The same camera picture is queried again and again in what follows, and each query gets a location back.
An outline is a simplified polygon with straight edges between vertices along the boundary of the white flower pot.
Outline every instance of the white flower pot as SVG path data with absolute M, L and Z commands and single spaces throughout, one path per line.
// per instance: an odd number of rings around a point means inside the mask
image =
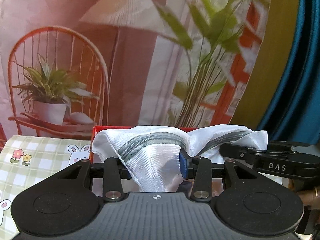
M 53 124 L 62 125 L 66 109 L 66 104 L 49 104 L 33 101 L 33 111 L 38 114 L 38 118 Z

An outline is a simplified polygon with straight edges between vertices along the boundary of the green checkered cloth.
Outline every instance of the green checkered cloth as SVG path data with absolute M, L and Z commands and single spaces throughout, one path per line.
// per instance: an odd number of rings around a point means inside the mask
M 18 233 L 10 208 L 7 209 L 13 199 L 23 190 L 69 166 L 68 146 L 76 152 L 84 148 L 89 157 L 90 141 L 19 135 L 7 141 L 0 153 L 0 239 L 12 239 Z

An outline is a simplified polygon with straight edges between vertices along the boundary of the bunny cartoon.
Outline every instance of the bunny cartoon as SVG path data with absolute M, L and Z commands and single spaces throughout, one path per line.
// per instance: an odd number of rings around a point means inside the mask
M 11 207 L 11 201 L 9 199 L 5 199 L 0 202 L 0 225 L 3 222 L 4 211 L 8 210 Z
M 90 154 L 90 144 L 87 144 L 79 150 L 79 148 L 76 145 L 69 145 L 68 151 L 71 153 L 70 159 L 69 159 L 69 165 L 72 165 L 76 163 L 79 160 L 82 159 L 89 159 Z

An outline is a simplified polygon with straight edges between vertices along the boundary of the chair backrest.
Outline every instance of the chair backrest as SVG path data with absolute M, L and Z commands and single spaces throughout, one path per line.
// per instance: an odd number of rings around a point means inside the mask
M 7 142 L 7 137 L 5 136 L 4 130 L 2 128 L 2 125 L 0 124 L 0 152 L 1 152 L 1 150 L 4 147 L 6 142 Z
M 38 54 L 43 56 L 51 67 L 74 70 L 76 80 L 85 83 L 87 91 L 99 96 L 100 99 L 83 98 L 84 104 L 72 102 L 71 112 L 85 113 L 101 125 L 105 87 L 108 87 L 106 63 L 88 38 L 61 26 L 33 30 L 13 47 L 8 63 L 8 81 L 14 116 L 23 111 L 33 111 L 31 100 L 23 102 L 28 94 L 19 95 L 20 90 L 12 86 L 28 82 L 23 75 L 24 68 L 18 64 L 39 70 Z

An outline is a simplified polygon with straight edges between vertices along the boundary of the lampshade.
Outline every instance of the lampshade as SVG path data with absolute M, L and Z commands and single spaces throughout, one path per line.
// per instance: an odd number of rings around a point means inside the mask
M 80 21 L 150 30 L 175 38 L 152 0 L 99 0 Z

